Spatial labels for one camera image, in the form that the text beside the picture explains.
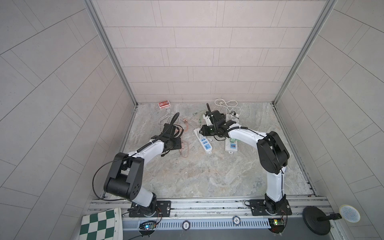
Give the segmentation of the white charger with black cable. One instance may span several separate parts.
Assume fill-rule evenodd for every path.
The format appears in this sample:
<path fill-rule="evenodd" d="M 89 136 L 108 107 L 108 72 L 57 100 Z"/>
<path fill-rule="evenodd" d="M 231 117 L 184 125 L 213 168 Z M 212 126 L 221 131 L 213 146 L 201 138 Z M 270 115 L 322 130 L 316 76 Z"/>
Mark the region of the white charger with black cable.
<path fill-rule="evenodd" d="M 239 116 L 240 116 L 240 115 L 237 114 L 235 111 L 231 111 L 231 112 L 230 112 L 230 115 L 233 116 L 233 117 L 235 117 L 235 118 L 239 118 Z"/>

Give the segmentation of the blue white power strip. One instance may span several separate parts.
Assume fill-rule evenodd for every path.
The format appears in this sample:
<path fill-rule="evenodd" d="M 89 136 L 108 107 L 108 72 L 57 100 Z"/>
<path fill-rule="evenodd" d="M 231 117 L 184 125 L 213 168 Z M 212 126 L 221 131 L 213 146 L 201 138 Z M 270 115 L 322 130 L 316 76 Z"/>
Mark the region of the blue white power strip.
<path fill-rule="evenodd" d="M 212 145 L 211 145 L 210 141 L 205 136 L 200 134 L 200 130 L 199 129 L 194 129 L 194 133 L 197 136 L 197 138 L 199 140 L 199 143 L 203 147 L 204 151 L 207 154 L 211 154 L 213 148 L 212 148 Z"/>

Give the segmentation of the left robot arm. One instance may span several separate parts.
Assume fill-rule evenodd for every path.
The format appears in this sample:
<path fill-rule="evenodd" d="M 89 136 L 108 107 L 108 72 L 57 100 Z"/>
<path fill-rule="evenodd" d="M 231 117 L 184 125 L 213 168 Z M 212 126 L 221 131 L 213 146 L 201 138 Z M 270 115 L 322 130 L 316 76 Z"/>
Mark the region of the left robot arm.
<path fill-rule="evenodd" d="M 163 131 L 144 146 L 128 154 L 118 153 L 110 161 L 112 165 L 104 183 L 104 191 L 136 204 L 139 213 L 146 217 L 156 213 L 157 196 L 142 187 L 144 167 L 154 157 L 164 157 L 170 151 L 182 148 L 184 129 L 175 124 L 179 115 L 176 113 L 171 122 L 165 124 Z"/>

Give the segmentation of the colourful white power strip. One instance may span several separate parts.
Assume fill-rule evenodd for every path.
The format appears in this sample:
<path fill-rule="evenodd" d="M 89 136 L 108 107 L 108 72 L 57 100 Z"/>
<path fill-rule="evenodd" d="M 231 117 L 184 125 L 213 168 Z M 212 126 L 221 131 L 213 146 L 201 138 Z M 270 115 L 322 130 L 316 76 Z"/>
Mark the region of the colourful white power strip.
<path fill-rule="evenodd" d="M 238 141 L 236 139 L 227 138 L 225 140 L 225 151 L 229 154 L 236 153 L 238 151 Z"/>

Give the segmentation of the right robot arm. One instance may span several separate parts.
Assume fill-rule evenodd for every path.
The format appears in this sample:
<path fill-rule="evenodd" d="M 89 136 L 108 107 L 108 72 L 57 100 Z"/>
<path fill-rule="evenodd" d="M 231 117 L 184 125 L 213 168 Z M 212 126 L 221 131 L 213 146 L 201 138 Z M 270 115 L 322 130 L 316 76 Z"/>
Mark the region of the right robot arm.
<path fill-rule="evenodd" d="M 265 200 L 259 204 L 262 211 L 269 215 L 291 215 L 284 190 L 284 177 L 290 154 L 280 136 L 274 131 L 260 133 L 235 121 L 227 121 L 224 114 L 211 111 L 209 104 L 207 108 L 204 117 L 206 124 L 200 129 L 200 134 L 205 137 L 232 138 L 256 148 L 260 164 L 267 171 Z"/>

